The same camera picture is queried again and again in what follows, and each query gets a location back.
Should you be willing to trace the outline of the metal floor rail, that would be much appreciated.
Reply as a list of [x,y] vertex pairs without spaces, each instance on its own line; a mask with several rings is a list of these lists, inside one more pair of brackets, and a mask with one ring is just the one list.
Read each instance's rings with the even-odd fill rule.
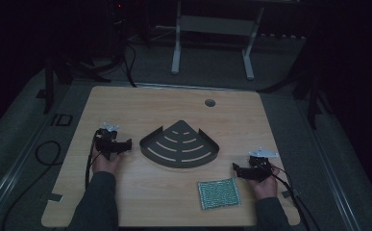
[[37,142],[38,138],[41,136],[43,130],[45,129],[45,124],[39,125],[27,139],[27,142],[22,146],[22,149],[16,152],[16,158],[14,159],[12,165],[8,168],[8,171],[3,176],[0,181],[0,210],[4,203],[10,196],[12,189],[16,185],[21,170],[26,163],[28,155],[33,148],[33,145]]
[[327,150],[324,147],[323,141],[320,139],[318,133],[313,129],[310,129],[310,135],[313,142],[315,143],[317,154],[321,161],[321,166],[326,176],[330,191],[335,200],[335,205],[342,217],[346,230],[361,231],[360,223],[355,216],[354,210],[349,203],[348,197],[338,180],[332,163],[327,155]]

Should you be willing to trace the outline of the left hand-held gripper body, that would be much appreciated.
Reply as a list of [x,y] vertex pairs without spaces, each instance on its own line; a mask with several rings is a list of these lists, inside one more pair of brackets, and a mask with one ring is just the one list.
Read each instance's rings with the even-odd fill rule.
[[95,132],[93,139],[95,148],[99,153],[103,154],[107,160],[112,153],[119,154],[125,151],[125,143],[116,140],[118,128],[118,125],[110,125],[104,122],[103,127]]

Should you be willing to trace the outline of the white metal desk frame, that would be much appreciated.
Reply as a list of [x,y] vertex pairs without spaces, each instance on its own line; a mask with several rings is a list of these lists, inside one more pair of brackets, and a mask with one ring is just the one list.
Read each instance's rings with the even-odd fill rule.
[[182,13],[182,0],[177,0],[175,46],[171,73],[176,75],[180,72],[182,49],[181,32],[211,33],[218,35],[245,36],[249,39],[247,46],[241,50],[241,56],[246,78],[248,80],[253,80],[255,76],[250,54],[258,34],[263,13],[264,7],[260,7],[254,20],[188,15]]

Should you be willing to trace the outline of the green dish cloth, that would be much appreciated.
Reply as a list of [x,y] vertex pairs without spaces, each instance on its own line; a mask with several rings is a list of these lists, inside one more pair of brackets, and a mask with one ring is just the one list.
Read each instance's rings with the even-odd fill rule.
[[240,196],[234,178],[197,183],[201,208],[203,210],[240,204]]

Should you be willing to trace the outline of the person's left hand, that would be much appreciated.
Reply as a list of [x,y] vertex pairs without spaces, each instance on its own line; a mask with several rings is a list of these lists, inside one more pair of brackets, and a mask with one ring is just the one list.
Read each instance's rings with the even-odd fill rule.
[[121,154],[113,156],[108,160],[103,154],[101,154],[96,148],[92,150],[92,172],[108,172],[114,176],[117,175],[119,165],[123,159]]

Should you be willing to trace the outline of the black metal corner shelf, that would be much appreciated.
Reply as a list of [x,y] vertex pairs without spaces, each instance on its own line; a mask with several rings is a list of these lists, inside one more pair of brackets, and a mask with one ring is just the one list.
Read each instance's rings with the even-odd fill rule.
[[184,120],[158,128],[139,142],[141,153],[149,160],[173,168],[201,167],[213,161],[219,145],[203,130],[195,131]]

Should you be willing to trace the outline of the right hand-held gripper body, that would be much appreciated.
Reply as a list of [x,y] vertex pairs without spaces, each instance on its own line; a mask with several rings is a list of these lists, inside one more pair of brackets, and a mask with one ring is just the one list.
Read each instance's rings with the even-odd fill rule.
[[259,182],[272,175],[273,169],[269,160],[280,157],[278,152],[274,152],[262,147],[249,151],[248,154],[248,163],[250,167],[247,170],[247,178],[249,180],[257,180]]

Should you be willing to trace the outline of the black metal stand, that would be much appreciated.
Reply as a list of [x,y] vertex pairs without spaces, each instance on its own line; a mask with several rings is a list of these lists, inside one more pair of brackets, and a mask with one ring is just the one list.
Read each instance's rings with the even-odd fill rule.
[[80,62],[64,54],[48,57],[44,63],[44,89],[40,90],[37,94],[37,98],[42,98],[45,100],[43,111],[45,115],[50,112],[52,105],[54,104],[54,74],[57,74],[59,81],[62,84],[71,84],[73,78],[68,70],[70,66],[82,71],[89,79],[101,83],[110,82],[109,79],[101,77],[93,69],[84,66]]
[[297,100],[303,100],[305,97],[308,98],[307,121],[310,127],[313,130],[316,130],[316,116],[321,113],[318,103],[321,103],[328,112],[331,111],[327,101],[323,99],[321,91],[319,90],[319,76],[317,74],[311,74],[309,71],[304,71],[299,74],[289,74],[282,81],[277,82],[270,87],[259,89],[258,93],[271,93],[290,85],[293,82],[296,82],[297,85],[292,92],[292,96]]

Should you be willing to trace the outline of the person's right hand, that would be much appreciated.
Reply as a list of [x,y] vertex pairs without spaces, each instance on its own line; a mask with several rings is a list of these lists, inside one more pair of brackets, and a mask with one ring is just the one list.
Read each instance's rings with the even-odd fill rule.
[[278,192],[278,183],[276,176],[279,174],[279,170],[272,165],[272,175],[259,182],[256,180],[249,180],[248,184],[252,189],[252,192],[256,200],[262,200],[265,198],[276,197]]

